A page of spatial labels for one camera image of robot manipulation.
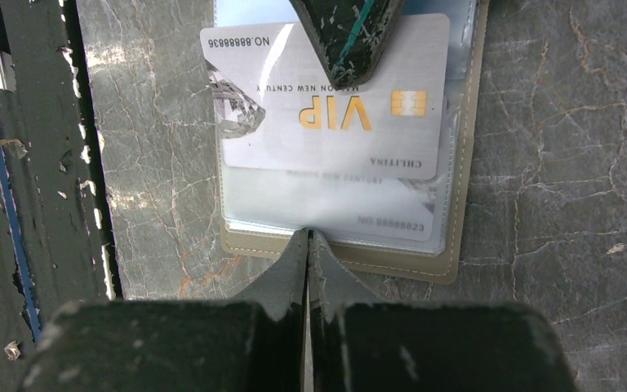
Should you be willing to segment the grey card holder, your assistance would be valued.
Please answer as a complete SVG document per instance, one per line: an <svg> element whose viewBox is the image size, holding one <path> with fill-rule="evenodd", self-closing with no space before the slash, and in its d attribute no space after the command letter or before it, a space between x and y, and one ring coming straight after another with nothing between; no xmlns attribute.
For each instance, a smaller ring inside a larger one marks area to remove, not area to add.
<svg viewBox="0 0 627 392"><path fill-rule="evenodd" d="M222 203L222 171L224 167L230 166L222 158L216 125L221 244L227 252L275 259L281 256L297 230L311 229L322 234L334 256L351 270L439 283L449 283L455 278L465 203L465 185L460 182L460 178L469 170L474 106L488 4L485 1L404 2L400 19L404 16L443 14L450 21L438 170L429 180L370 177L398 179L425 198L426 206L434 213L434 228L430 238L424 242L385 237L367 241L308 226L278 229L227 219ZM221 1L217 11L216 25L212 28L301 24L290 1ZM385 48L390 44L393 33Z"/></svg>

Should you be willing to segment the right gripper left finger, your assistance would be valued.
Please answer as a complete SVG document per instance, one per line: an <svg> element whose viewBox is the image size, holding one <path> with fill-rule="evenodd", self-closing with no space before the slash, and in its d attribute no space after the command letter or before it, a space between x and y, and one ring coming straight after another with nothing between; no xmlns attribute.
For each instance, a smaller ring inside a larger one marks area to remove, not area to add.
<svg viewBox="0 0 627 392"><path fill-rule="evenodd" d="M71 302L22 391L300 391L309 233L228 300Z"/></svg>

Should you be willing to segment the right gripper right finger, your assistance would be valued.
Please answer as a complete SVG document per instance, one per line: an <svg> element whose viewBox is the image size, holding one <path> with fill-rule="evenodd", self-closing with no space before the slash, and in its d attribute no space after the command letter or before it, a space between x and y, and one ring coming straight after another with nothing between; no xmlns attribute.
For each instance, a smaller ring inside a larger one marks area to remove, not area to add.
<svg viewBox="0 0 627 392"><path fill-rule="evenodd" d="M381 301L308 233L316 391L573 391L555 330L505 301Z"/></svg>

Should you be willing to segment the grey credit card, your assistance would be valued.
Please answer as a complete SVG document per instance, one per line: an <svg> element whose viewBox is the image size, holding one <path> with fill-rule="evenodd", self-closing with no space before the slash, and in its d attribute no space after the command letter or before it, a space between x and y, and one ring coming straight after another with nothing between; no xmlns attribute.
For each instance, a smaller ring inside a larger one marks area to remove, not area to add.
<svg viewBox="0 0 627 392"><path fill-rule="evenodd" d="M299 23L204 29L224 163L433 178L449 32L443 14L402 17L371 78L336 89Z"/></svg>

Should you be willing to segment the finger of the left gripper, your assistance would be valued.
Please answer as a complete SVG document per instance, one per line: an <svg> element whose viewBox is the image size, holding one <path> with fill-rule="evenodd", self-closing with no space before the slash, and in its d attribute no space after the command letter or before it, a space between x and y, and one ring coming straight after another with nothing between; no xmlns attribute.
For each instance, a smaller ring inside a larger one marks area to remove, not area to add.
<svg viewBox="0 0 627 392"><path fill-rule="evenodd" d="M371 79L402 15L402 0L291 0L331 86Z"/></svg>

